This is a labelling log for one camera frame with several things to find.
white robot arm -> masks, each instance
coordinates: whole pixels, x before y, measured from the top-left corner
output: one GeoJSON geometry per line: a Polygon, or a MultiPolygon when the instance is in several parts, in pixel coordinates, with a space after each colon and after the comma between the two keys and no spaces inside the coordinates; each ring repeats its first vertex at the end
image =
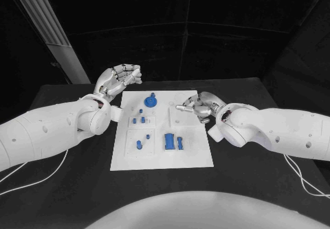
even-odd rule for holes
{"type": "Polygon", "coordinates": [[[195,112],[202,123],[211,121],[205,117],[215,116],[216,125],[208,133],[216,142],[225,138],[237,147],[257,142],[273,152],[330,161],[330,117],[325,115],[225,104],[208,92],[192,96],[176,108],[195,112]]]}
{"type": "Polygon", "coordinates": [[[0,125],[0,171],[51,157],[101,135],[123,109],[110,102],[127,85],[142,83],[140,66],[123,64],[104,71],[93,94],[78,101],[28,111],[0,125]]]}

blue object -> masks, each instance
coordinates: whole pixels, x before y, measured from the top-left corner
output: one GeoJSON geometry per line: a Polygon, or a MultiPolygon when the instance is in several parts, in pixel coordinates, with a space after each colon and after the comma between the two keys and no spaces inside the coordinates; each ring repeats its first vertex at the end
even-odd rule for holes
{"type": "Polygon", "coordinates": [[[173,134],[166,134],[165,135],[165,149],[176,149],[175,148],[175,135],[173,134]]]}
{"type": "Polygon", "coordinates": [[[146,98],[144,100],[144,105],[147,107],[155,107],[157,105],[157,99],[155,98],[156,95],[155,95],[155,92],[152,93],[152,96],[146,98]]]}
{"type": "Polygon", "coordinates": [[[136,142],[136,147],[137,147],[137,149],[142,149],[142,148],[143,148],[142,141],[137,141],[137,142],[136,142]]]}
{"type": "Polygon", "coordinates": [[[178,137],[178,147],[179,147],[179,150],[183,150],[182,137],[178,137]]]}

black table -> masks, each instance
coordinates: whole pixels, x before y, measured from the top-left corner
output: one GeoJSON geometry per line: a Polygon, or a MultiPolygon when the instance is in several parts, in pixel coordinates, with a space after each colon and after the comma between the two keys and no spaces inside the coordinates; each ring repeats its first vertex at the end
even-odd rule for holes
{"type": "MultiPolygon", "coordinates": [[[[77,101],[93,93],[94,84],[45,85],[31,109],[77,101]]],[[[219,96],[227,103],[251,104],[258,109],[277,107],[258,78],[144,82],[127,91],[198,90],[219,96]]],[[[113,105],[120,106],[121,94],[113,105]]],[[[215,120],[206,124],[206,130],[215,120]]],[[[242,148],[209,138],[215,167],[110,171],[117,123],[103,135],[70,149],[57,174],[44,183],[0,196],[0,228],[85,228],[111,211],[159,194],[208,190],[254,197],[330,225],[330,199],[309,195],[284,156],[250,142],[242,148]]],[[[0,192],[46,178],[64,153],[28,163],[0,183],[0,192]]],[[[294,158],[306,179],[330,193],[313,160],[294,158]]],[[[13,168],[0,172],[5,177],[13,168]]]]}

shape sorting board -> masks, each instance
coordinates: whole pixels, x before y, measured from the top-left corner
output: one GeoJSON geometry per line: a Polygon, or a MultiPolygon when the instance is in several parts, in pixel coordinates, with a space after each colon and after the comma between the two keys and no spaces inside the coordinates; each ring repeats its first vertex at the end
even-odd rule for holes
{"type": "Polygon", "coordinates": [[[124,115],[117,126],[111,171],[214,167],[205,124],[193,113],[176,109],[195,94],[198,91],[123,92],[124,115]],[[150,108],[144,99],[153,92],[157,105],[150,108]],[[173,150],[166,150],[169,133],[175,135],[173,150]],[[178,137],[182,137],[183,150],[179,150],[178,137]]]}

white cable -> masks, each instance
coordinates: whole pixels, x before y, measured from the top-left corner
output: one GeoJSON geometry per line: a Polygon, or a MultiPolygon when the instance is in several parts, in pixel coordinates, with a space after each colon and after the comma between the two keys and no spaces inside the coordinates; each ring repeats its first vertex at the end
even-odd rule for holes
{"type": "Polygon", "coordinates": [[[25,166],[25,164],[0,180],[0,182],[25,166]]]}
{"type": "Polygon", "coordinates": [[[9,193],[9,192],[12,192],[12,191],[15,191],[15,190],[18,190],[18,189],[22,189],[22,188],[25,188],[25,187],[29,187],[29,186],[32,186],[32,185],[36,185],[36,184],[42,183],[44,181],[46,181],[46,180],[54,176],[54,174],[57,173],[58,169],[61,168],[61,165],[59,165],[59,167],[57,168],[57,170],[54,171],[54,173],[51,174],[51,176],[49,176],[48,178],[45,178],[44,180],[38,181],[38,182],[33,183],[33,184],[25,185],[25,186],[22,186],[22,187],[18,187],[18,188],[15,188],[15,189],[12,189],[12,190],[9,190],[9,191],[0,193],[0,195],[6,194],[6,193],[9,193]]]}
{"type": "Polygon", "coordinates": [[[299,177],[300,177],[302,185],[303,185],[303,188],[304,188],[306,192],[307,192],[310,195],[313,195],[313,196],[317,196],[317,197],[327,197],[327,198],[330,199],[330,194],[325,194],[325,193],[310,184],[310,182],[303,178],[303,173],[302,173],[300,167],[299,167],[297,163],[294,162],[294,160],[291,159],[291,157],[290,157],[289,155],[284,154],[284,158],[286,158],[286,160],[287,160],[287,158],[289,158],[289,159],[293,161],[293,163],[294,163],[294,165],[296,165],[296,167],[297,167],[297,169],[299,169],[299,171],[300,171],[300,172],[297,172],[296,168],[293,167],[291,163],[290,163],[289,160],[287,160],[289,165],[291,166],[293,170],[296,171],[296,173],[297,173],[297,175],[299,175],[299,177]],[[314,194],[314,193],[309,192],[309,190],[306,189],[306,186],[304,186],[304,182],[306,182],[306,183],[310,185],[310,187],[313,187],[313,188],[316,189],[316,191],[319,191],[319,193],[322,193],[322,194],[314,194]]]}

